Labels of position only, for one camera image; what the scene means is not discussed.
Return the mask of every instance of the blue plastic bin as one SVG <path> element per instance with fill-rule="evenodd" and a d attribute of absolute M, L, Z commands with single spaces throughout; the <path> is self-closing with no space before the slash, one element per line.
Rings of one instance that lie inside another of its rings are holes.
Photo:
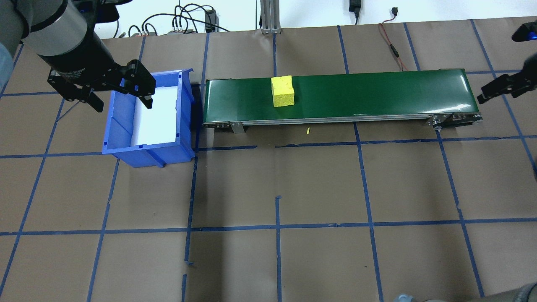
<path fill-rule="evenodd" d="M 113 154 L 134 168 L 188 162 L 191 148 L 190 110 L 194 103 L 188 73 L 192 69 L 152 73 L 156 87 L 177 87 L 175 142 L 131 146 L 137 97 L 113 91 L 104 134 L 103 154 Z"/>

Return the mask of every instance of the power adapter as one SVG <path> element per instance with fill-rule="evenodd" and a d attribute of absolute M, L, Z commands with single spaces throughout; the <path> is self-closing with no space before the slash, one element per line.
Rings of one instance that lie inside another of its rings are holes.
<path fill-rule="evenodd" d="M 354 12 L 356 20 L 360 15 L 360 9 L 362 8 L 362 0 L 349 0 L 349 11 Z"/>
<path fill-rule="evenodd" d="M 207 13 L 205 14 L 205 22 L 214 24 L 216 26 L 219 25 L 218 16 L 216 15 L 216 10 L 207 10 Z M 209 24 L 205 24 L 205 32 L 218 32 L 220 31 L 217 27 L 214 27 Z"/>

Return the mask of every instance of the yellow sponge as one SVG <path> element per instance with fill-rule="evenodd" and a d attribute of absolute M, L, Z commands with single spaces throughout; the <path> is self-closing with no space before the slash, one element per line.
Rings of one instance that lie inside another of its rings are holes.
<path fill-rule="evenodd" d="M 272 102 L 274 107 L 295 104 L 295 90 L 291 76 L 279 76 L 270 79 L 272 83 Z"/>

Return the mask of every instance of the blue tape grid line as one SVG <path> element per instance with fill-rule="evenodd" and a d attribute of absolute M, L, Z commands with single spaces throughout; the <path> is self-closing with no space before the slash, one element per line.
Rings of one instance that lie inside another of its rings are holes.
<path fill-rule="evenodd" d="M 181 282 L 181 302 L 185 302 L 186 297 L 186 274 L 183 274 L 183 281 Z"/>
<path fill-rule="evenodd" d="M 337 26 L 339 34 L 339 43 L 341 44 L 341 53 L 343 54 L 343 63 L 345 64 L 345 74 L 349 74 L 349 65 L 347 64 L 347 53 L 345 52 L 345 44 L 343 43 L 343 35 L 341 34 L 341 26 Z"/>
<path fill-rule="evenodd" d="M 276 279 L 278 285 L 278 302 L 281 302 L 281 241 L 280 241 L 280 199 L 281 196 L 276 196 Z"/>
<path fill-rule="evenodd" d="M 412 51 L 412 56 L 414 57 L 414 63 L 416 64 L 416 70 L 420 71 L 421 67 L 419 66 L 418 56 L 416 56 L 416 50 L 414 49 L 414 44 L 412 43 L 412 38 L 410 37 L 410 32 L 408 31 L 407 23 L 403 23 L 404 31 L 407 33 L 408 44 L 410 45 L 410 50 Z"/>
<path fill-rule="evenodd" d="M 494 77 L 494 79 L 496 79 L 496 72 L 494 71 L 494 67 L 492 66 L 492 62 L 490 61 L 489 55 L 487 54 L 487 50 L 485 49 L 485 46 L 483 45 L 483 41 L 481 40 L 479 32 L 477 31 L 475 22 L 473 20 L 470 20 L 470 22 L 471 22 L 472 28 L 474 29 L 474 33 L 477 38 L 477 41 L 479 42 L 479 46 L 481 47 L 481 50 L 483 51 L 483 55 L 485 56 L 485 59 L 487 60 L 487 64 L 489 65 L 490 72 L 492 73 L 492 76 Z M 520 126 L 518 125 L 517 119 L 514 116 L 513 110 L 511 109 L 511 106 L 509 105 L 509 101 L 507 100 L 507 97 L 505 95 L 502 95 L 502 98 L 504 100 L 505 106 L 507 107 L 507 111 L 509 111 L 509 115 L 511 116 L 511 119 L 513 120 L 513 124 L 515 128 L 517 129 L 518 135 L 520 136 L 520 139 L 522 140 L 522 145 L 524 145 L 524 150 L 526 151 L 526 154 L 528 155 L 528 159 L 532 165 L 533 172 L 537 175 L 537 166 L 535 165 L 535 160 L 533 159 L 533 155 L 531 151 L 529 150 L 526 139 L 524 138 L 524 135 L 522 134 L 522 130 L 520 129 Z"/>
<path fill-rule="evenodd" d="M 537 135 L 524 135 L 526 139 L 537 139 Z M 520 139 L 519 136 L 484 136 L 481 138 L 442 138 L 442 142 L 453 142 L 453 141 L 484 141 L 484 140 L 513 140 Z M 362 145 L 370 144 L 383 144 L 383 143 L 416 143 L 416 142 L 437 142 L 438 139 L 407 139 L 407 140 L 372 140 L 372 141 L 362 141 Z M 322 146 L 353 146 L 357 143 L 355 141 L 344 141 L 344 142 L 316 142 L 316 143 L 298 143 L 298 144 L 289 144 L 285 146 L 275 146 L 275 148 L 297 148 L 297 147 L 322 147 Z M 244 150 L 244 149 L 255 149 L 257 145 L 250 146 L 232 146 L 232 147 L 208 147 L 208 148 L 199 148 L 199 152 L 208 152 L 208 151 L 221 151 L 221 150 Z M 96 155 L 106 155 L 101 152 L 80 152 L 80 153 L 49 153 L 49 154 L 16 154 L 16 155 L 0 155 L 0 159 L 20 159 L 20 158 L 30 158 L 30 157 L 61 157 L 61 156 L 96 156 Z"/>
<path fill-rule="evenodd" d="M 200 85 L 200 100 L 198 104 L 198 124 L 196 126 L 196 141 L 195 141 L 195 148 L 194 151 L 197 153 L 199 151 L 199 145 L 200 145 L 200 131 L 201 131 L 201 124 L 203 123 L 203 98 L 204 98 L 204 92 L 205 92 L 205 71 L 207 70 L 207 54 L 209 53 L 209 37 L 211 36 L 210 33 L 207 33 L 205 36 L 205 50 L 203 54 L 203 67 L 201 70 L 201 85 Z"/>
<path fill-rule="evenodd" d="M 414 62 L 416 64 L 416 68 L 417 68 L 417 70 L 421 70 L 421 68 L 419 66 L 418 57 L 416 56 L 416 51 L 414 49 L 414 45 L 412 43 L 412 37 L 410 36 L 410 32 L 408 30 L 408 27 L 407 27 L 406 23 L 404 23 L 404 28 L 405 28 L 405 31 L 407 33 L 407 38 L 408 38 L 408 41 L 409 41 L 410 49 L 412 51 L 412 55 L 414 56 Z M 479 272 L 477 270 L 477 265 L 476 265 L 475 258 L 474 258 L 474 252 L 472 250 L 471 243 L 470 243 L 470 238 L 468 236 L 468 231 L 466 229 L 465 219 L 464 219 L 464 216 L 462 214 L 462 210 L 459 208 L 459 197 L 457 195 L 457 191 L 456 191 L 456 188 L 455 188 L 455 183 L 453 181 L 453 176 L 451 174 L 451 169 L 449 167 L 449 162 L 447 160 L 446 152 L 445 152 L 445 149 L 444 149 L 444 142 L 442 140 L 442 137 L 440 136 L 440 132 L 436 132 L 436 135 L 437 135 L 438 145 L 439 145 L 440 151 L 442 153 L 442 158 L 444 160 L 444 166 L 446 168 L 447 176 L 448 176 L 448 179 L 449 179 L 449 184 L 451 186 L 453 199 L 455 200 L 455 207 L 456 207 L 457 212 L 459 214 L 459 220 L 460 220 L 460 224 L 461 224 L 461 228 L 462 228 L 462 233 L 463 233 L 463 236 L 465 238 L 466 248 L 468 250 L 468 256 L 470 258 L 472 270 L 474 272 L 474 277 L 475 277 L 475 280 L 476 280 L 477 289 L 479 291 L 480 297 L 484 297 L 483 286 L 481 284 L 481 278 L 480 278 Z"/>
<path fill-rule="evenodd" d="M 65 100 L 62 99 L 62 101 L 60 103 L 60 107 L 58 108 L 58 113 L 56 114 L 56 120 L 58 119 L 58 117 L 60 116 L 60 114 L 62 112 L 64 102 L 65 102 Z M 56 131 L 56 126 L 57 126 L 57 123 L 54 123 L 54 125 L 52 126 L 52 130 L 50 131 L 50 136 L 48 138 L 47 147 L 45 149 L 45 154 L 47 154 L 48 150 L 50 149 L 50 144 L 52 143 L 52 137 L 54 136 L 54 132 Z M 47 159 L 46 157 L 43 157 L 43 159 L 41 160 L 41 165 L 39 166 L 39 170 L 38 170 L 37 175 L 35 177 L 35 182 L 34 182 L 34 185 L 32 187 L 32 192 L 30 193 L 30 197 L 28 199 L 28 203 L 26 205 L 26 209 L 24 211 L 22 221 L 20 222 L 19 231 L 17 232 L 17 237 L 15 238 L 15 243 L 13 244 L 13 248 L 12 248 L 11 254 L 9 256 L 8 265 L 7 265 L 7 267 L 6 267 L 5 271 L 4 271 L 4 277 L 2 278 L 2 283 L 0 284 L 0 297 L 2 296 L 2 292 L 4 291 L 5 282 L 8 279 L 8 274 L 9 274 L 9 271 L 11 269 L 11 264 L 13 263 L 13 258 L 15 257 L 15 252 L 17 251 L 17 247 L 19 245 L 20 236 L 21 236 L 21 233 L 22 233 L 22 231 L 24 229 L 24 224 L 26 223 L 26 218 L 28 217 L 28 213 L 30 212 L 30 206 L 32 205 L 32 201 L 33 201 L 33 198 L 35 196 L 35 191 L 37 189 L 37 185 L 39 183 L 39 178 L 41 177 L 41 173 L 43 172 L 43 167 L 45 166 L 45 160 L 46 159 Z"/>
<path fill-rule="evenodd" d="M 366 210 L 367 210 L 367 223 L 369 226 L 369 236 L 371 237 L 371 250 L 373 253 L 373 264 L 375 266 L 376 286 L 379 292 L 379 301 L 384 302 L 384 296 L 382 293 L 382 283 L 380 279 L 379 257 L 376 252 L 375 229 L 374 229 L 374 223 L 373 223 L 373 215 L 371 213 L 371 204 L 369 203 L 369 191 L 367 190 L 366 171 L 364 167 L 364 157 L 362 153 L 362 146 L 360 143 L 360 134 L 358 133 L 358 127 L 356 126 L 356 123 L 353 123 L 353 126 L 354 126 L 354 135 L 356 136 L 356 143 L 358 146 L 358 160 L 360 162 L 360 173 L 362 176 L 362 184 L 364 186 L 364 196 L 366 200 Z"/>
<path fill-rule="evenodd" d="M 537 217 L 522 218 L 485 218 L 485 219 L 465 219 L 465 224 L 502 224 L 502 223 L 524 223 L 537 222 Z M 458 225 L 461 220 L 414 220 L 414 221 L 384 221 L 373 222 L 375 227 L 393 226 L 429 226 L 429 225 Z M 345 222 L 345 223 L 324 223 L 324 224 L 286 224 L 277 225 L 251 225 L 251 226 L 229 226 L 229 227 L 193 227 L 192 232 L 232 232 L 232 231 L 252 231 L 258 229 L 296 229 L 296 228 L 347 228 L 347 227 L 369 227 L 368 222 Z M 82 229 L 69 231 L 23 231 L 21 236 L 47 236 L 47 235 L 91 235 L 100 234 L 98 229 Z M 105 234 L 147 234 L 147 233 L 186 233 L 187 227 L 175 228 L 142 228 L 142 229 L 107 229 Z M 0 236 L 17 236 L 19 232 L 0 232 Z"/>
<path fill-rule="evenodd" d="M 17 55 L 15 56 L 15 60 L 13 61 L 13 70 L 15 70 L 15 66 L 17 65 L 17 62 L 19 61 L 20 54 L 23 52 L 24 44 L 21 44 L 19 47 L 19 51 L 17 52 Z M 4 96 L 4 92 L 6 87 L 8 87 L 9 80 L 6 82 L 6 84 L 2 87 L 2 91 L 0 91 L 0 97 Z"/>
<path fill-rule="evenodd" d="M 206 77 L 206 70 L 207 70 L 207 55 L 209 53 L 209 39 L 211 37 L 210 33 L 207 33 L 205 36 L 205 49 L 204 49 L 204 55 L 203 55 L 203 68 L 201 71 L 201 82 L 203 83 L 200 87 L 200 98 L 203 99 L 204 97 L 204 91 L 205 91 L 205 77 Z M 199 108 L 200 110 L 200 117 L 198 120 L 198 124 L 196 126 L 196 142 L 195 142 L 195 153 L 196 156 L 194 157 L 194 167 L 192 169 L 192 185 L 190 188 L 190 203 L 188 206 L 188 223 L 187 223 L 187 231 L 186 231 L 186 242 L 185 242 L 185 262 L 189 265 L 192 264 L 190 262 L 190 240 L 192 237 L 192 219 L 194 215 L 194 196 L 196 192 L 196 175 L 198 172 L 198 152 L 200 150 L 199 148 L 199 139 L 200 139 L 200 133 L 201 133 L 201 124 L 202 124 L 202 114 L 203 111 L 203 102 L 200 100 Z"/>
<path fill-rule="evenodd" d="M 487 75 L 487 74 L 511 74 L 511 73 L 519 73 L 522 70 L 496 70 L 496 71 L 467 71 L 467 75 Z"/>
<path fill-rule="evenodd" d="M 142 61 L 143 48 L 146 46 L 146 37 L 142 38 L 142 46 L 140 47 L 140 55 L 138 56 L 138 61 Z"/>
<path fill-rule="evenodd" d="M 44 91 L 44 92 L 21 92 L 18 94 L 3 94 L 4 97 L 17 97 L 17 96 L 41 96 L 41 95 L 58 95 L 57 91 Z"/>
<path fill-rule="evenodd" d="M 67 109 L 67 111 L 62 114 L 62 116 L 60 116 L 57 120 L 56 120 L 56 123 L 59 122 L 64 116 L 67 115 L 67 113 L 69 113 L 76 105 L 78 105 L 80 103 L 80 101 L 76 102 L 73 106 L 71 106 L 71 108 Z"/>
<path fill-rule="evenodd" d="M 103 217 L 103 224 L 99 232 L 99 243 L 97 244 L 97 252 L 95 253 L 93 269 L 91 270 L 90 286 L 88 288 L 88 297 L 86 298 L 86 302 L 90 302 L 91 296 L 93 295 L 93 285 L 95 283 L 95 276 L 97 274 L 97 266 L 99 265 L 101 248 L 103 247 L 104 234 L 106 231 L 106 223 L 108 221 L 108 213 L 110 212 L 110 200 L 112 200 L 112 196 L 114 194 L 115 179 L 118 176 L 118 169 L 119 169 L 119 159 L 115 162 L 114 174 L 112 175 L 112 183 L 110 184 L 110 193 L 108 194 L 108 202 L 106 203 L 106 210 L 105 210 L 104 217 Z"/>
<path fill-rule="evenodd" d="M 444 149 L 444 143 L 442 142 L 440 132 L 437 132 L 438 144 L 440 146 L 440 151 L 442 153 L 442 158 L 444 159 L 444 165 L 446 167 L 447 177 L 449 179 L 449 185 L 451 186 L 451 192 L 453 194 L 453 199 L 455 200 L 455 207 L 457 208 L 457 213 L 459 214 L 459 220 L 462 227 L 462 234 L 465 237 L 466 248 L 468 249 L 468 256 L 470 257 L 470 263 L 472 270 L 474 271 L 475 280 L 477 283 L 477 289 L 479 290 L 480 297 L 484 297 L 483 285 L 481 284 L 481 278 L 479 277 L 479 272 L 477 271 L 477 264 L 474 258 L 474 252 L 471 248 L 470 237 L 468 236 L 468 231 L 466 230 L 465 218 L 462 215 L 462 210 L 459 207 L 459 196 L 457 195 L 457 190 L 455 189 L 455 182 L 453 181 L 453 175 L 451 174 L 451 168 L 449 167 L 449 162 L 447 160 L 446 151 Z"/>

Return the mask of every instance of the conveyor belt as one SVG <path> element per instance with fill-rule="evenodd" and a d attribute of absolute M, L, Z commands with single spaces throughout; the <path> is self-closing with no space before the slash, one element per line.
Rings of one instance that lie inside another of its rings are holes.
<path fill-rule="evenodd" d="M 274 108 L 270 78 L 209 80 L 204 126 L 430 118 L 446 127 L 481 120 L 463 69 L 296 76 L 293 87 L 295 105 Z"/>

